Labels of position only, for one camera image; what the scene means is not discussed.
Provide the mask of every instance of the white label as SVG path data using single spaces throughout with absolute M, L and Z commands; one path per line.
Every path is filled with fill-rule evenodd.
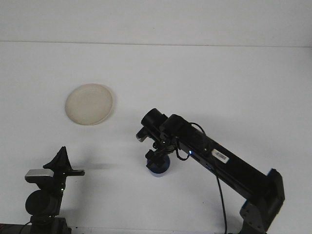
M 211 154 L 216 157 L 217 159 L 219 159 L 221 162 L 223 163 L 227 163 L 229 161 L 229 158 L 226 157 L 224 154 L 222 154 L 221 152 L 219 152 L 218 150 L 216 149 L 213 149 L 211 151 Z

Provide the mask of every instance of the black robotic arm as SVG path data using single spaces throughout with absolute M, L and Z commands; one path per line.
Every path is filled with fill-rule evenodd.
M 180 116 L 167 117 L 152 109 L 141 123 L 137 139 L 142 142 L 149 137 L 155 141 L 155 151 L 146 154 L 150 170 L 156 167 L 165 171 L 169 166 L 167 154 L 183 150 L 246 199 L 240 211 L 244 219 L 240 234 L 266 233 L 285 200 L 278 171 L 262 174 Z

